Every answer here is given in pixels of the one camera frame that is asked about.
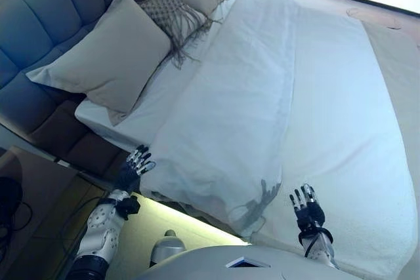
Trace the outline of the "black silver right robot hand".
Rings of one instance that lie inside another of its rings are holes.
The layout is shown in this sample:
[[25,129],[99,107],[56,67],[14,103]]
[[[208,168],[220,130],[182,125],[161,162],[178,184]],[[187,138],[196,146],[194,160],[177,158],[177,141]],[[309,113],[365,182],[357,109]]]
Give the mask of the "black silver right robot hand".
[[323,226],[325,214],[312,186],[303,184],[299,189],[294,189],[289,198],[301,230]]

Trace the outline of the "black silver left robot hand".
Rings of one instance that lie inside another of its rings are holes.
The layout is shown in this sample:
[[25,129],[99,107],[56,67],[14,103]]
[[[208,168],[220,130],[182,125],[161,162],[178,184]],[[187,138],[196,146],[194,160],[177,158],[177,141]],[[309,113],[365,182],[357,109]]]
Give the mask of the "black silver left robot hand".
[[114,188],[131,193],[138,188],[143,174],[151,171],[156,162],[151,160],[149,147],[138,146],[121,165]]

